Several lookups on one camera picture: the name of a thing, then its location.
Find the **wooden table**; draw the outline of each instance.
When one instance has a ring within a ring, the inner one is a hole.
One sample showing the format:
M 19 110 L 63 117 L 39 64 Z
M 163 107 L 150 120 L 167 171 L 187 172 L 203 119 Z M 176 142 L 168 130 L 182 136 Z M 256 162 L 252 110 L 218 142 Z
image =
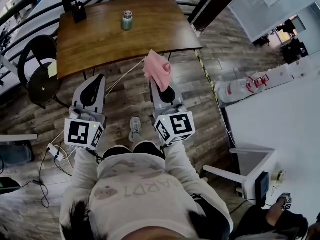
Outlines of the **wooden table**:
M 123 13 L 133 13 L 133 27 L 121 28 Z M 57 77 L 109 63 L 145 56 L 151 49 L 168 53 L 202 46 L 174 0 L 116 0 L 86 7 L 87 19 L 75 24 L 61 15 L 57 40 Z

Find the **white bag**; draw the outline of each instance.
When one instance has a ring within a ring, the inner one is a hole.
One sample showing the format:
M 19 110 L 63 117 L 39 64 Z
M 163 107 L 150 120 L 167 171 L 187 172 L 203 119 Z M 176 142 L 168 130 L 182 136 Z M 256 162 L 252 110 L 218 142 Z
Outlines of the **white bag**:
M 233 103 L 264 91 L 268 80 L 269 78 L 265 73 L 258 72 L 247 79 L 228 82 L 218 81 L 215 84 L 214 91 L 222 102 Z

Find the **metal can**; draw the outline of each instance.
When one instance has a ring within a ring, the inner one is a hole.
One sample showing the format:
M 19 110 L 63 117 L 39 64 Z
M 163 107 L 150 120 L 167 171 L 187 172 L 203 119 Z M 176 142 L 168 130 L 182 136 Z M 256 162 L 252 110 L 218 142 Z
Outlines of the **metal can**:
M 130 30 L 132 28 L 133 14 L 131 11 L 126 10 L 123 13 L 121 27 L 123 30 Z

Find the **white sneaker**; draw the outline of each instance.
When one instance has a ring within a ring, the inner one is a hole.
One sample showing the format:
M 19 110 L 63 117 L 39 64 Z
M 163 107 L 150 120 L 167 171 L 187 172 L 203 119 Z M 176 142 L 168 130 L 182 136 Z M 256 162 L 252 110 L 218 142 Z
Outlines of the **white sneaker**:
M 141 131 L 141 121 L 139 117 L 132 117 L 130 120 L 131 132 L 129 134 L 129 141 L 134 142 L 133 134 L 140 134 Z

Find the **paper note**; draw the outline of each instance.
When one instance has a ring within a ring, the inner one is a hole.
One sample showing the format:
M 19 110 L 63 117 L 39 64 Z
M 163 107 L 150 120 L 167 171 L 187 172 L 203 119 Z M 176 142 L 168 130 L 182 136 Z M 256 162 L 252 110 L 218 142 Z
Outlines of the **paper note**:
M 57 75 L 57 61 L 52 62 L 51 65 L 48 66 L 48 74 L 49 78 Z

